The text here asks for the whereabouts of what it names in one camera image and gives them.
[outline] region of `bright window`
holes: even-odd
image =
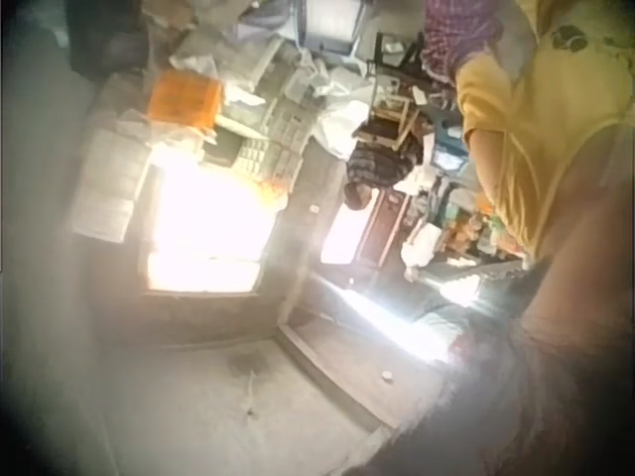
[[[373,189],[370,203],[363,210],[353,211],[344,204],[339,208],[321,249],[323,263],[348,265],[353,261],[378,195],[379,190]]]
[[[253,291],[275,219],[259,188],[231,170],[194,164],[166,168],[147,264],[150,288]]]

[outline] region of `orange box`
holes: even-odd
[[[148,117],[153,121],[210,129],[222,104],[222,82],[191,71],[164,71],[152,91]]]

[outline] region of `person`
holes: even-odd
[[[343,475],[632,474],[633,186],[590,206],[438,402]]]
[[[633,17],[618,8],[623,1],[519,2],[534,16],[538,41],[518,78],[494,48],[504,30],[499,0],[426,2],[422,56],[429,75],[456,88],[464,140],[487,198],[540,260],[554,256],[606,192],[607,175],[632,174],[632,154],[618,163],[598,151],[616,157],[633,141],[635,35]]]
[[[426,123],[416,121],[412,132],[395,151],[379,144],[358,141],[346,163],[344,203],[362,210],[372,199],[372,190],[392,188],[423,161]]]
[[[427,6],[477,18],[459,3]],[[491,38],[440,55],[485,193],[549,266],[439,403],[345,476],[632,474],[635,22],[618,5],[535,3],[537,49],[513,87]]]

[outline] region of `clutter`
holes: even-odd
[[[240,16],[252,5],[253,0],[190,0],[197,21],[223,30],[238,22]]]
[[[176,69],[190,70],[254,92],[283,40],[232,45],[209,26],[191,32],[170,56]]]
[[[348,160],[357,140],[353,133],[368,117],[374,85],[366,82],[346,96],[328,97],[313,129],[317,142],[339,159]],[[378,96],[384,94],[377,88]]]
[[[113,72],[144,68],[149,40],[140,4],[65,0],[72,70],[101,81]]]
[[[188,0],[143,0],[143,12],[166,29],[184,30],[194,23],[194,10]]]
[[[279,32],[291,19],[292,0],[252,2],[238,22],[228,28],[225,36],[233,42],[263,41]]]
[[[191,71],[166,70],[150,99],[148,117],[153,121],[210,129],[222,103],[223,85]]]
[[[413,86],[413,97],[415,98],[415,103],[418,106],[425,106],[428,104],[426,93],[417,86]]]
[[[135,139],[104,129],[94,132],[70,212],[73,232],[112,243],[124,241],[150,153],[150,147]]]
[[[401,248],[401,259],[406,268],[426,266],[435,255],[442,234],[439,227],[421,220]]]

